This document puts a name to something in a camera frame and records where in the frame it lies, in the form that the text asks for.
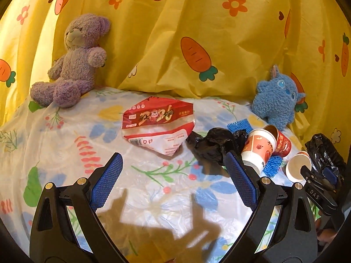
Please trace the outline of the person's right hand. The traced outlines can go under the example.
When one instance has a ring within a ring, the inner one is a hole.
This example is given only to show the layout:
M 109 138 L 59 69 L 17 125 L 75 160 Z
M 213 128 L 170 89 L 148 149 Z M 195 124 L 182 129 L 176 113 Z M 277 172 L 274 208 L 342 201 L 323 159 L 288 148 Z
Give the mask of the person's right hand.
M 321 229 L 321 218 L 315 221 L 317 231 L 317 240 L 324 243 L 330 243 L 336 237 L 337 232 L 333 229 Z

